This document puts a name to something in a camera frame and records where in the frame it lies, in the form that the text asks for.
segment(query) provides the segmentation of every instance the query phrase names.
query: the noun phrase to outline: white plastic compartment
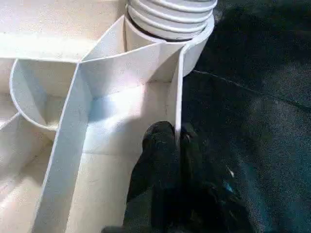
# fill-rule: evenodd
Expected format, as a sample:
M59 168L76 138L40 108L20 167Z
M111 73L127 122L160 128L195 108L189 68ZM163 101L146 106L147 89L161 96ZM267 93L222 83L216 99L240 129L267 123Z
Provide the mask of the white plastic compartment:
M10 80L15 106L34 125L56 131L75 63L16 60Z
M0 128L0 232L31 228L51 148L20 113Z
M152 123L168 120L175 126L178 140L182 78L193 69L211 31L212 27L206 28L188 42L167 43L144 35L126 17L121 17L78 64L18 59L11 74L11 94L26 119L21 114L16 116L46 142L37 143L42 148L29 154L42 152L43 156L38 158L46 158L45 162L49 159L49 164L46 168L44 162L39 169L43 175L46 168L42 187L40 182L37 186L17 184L12 186L13 195L4 195L9 201L2 205L19 204L1 209L0 221L5 224L1 224L0 230L100 232L104 226L121 225L129 179L141 153L143 134ZM66 66L64 70L70 72L59 72L59 66ZM66 75L69 81L65 79L63 87L59 81L65 73L73 75ZM33 87L39 89L39 97L45 97L57 96L55 91L60 86L64 88L60 97L65 101L51 125L43 112L53 108L42 101L44 98L35 98ZM20 95L19 90L28 92L32 107L23 103L27 95ZM42 108L36 108L35 100ZM42 129L56 132L50 158L49 140L41 133ZM34 167L40 164L35 159L24 166L28 162L22 163L21 176L35 171Z

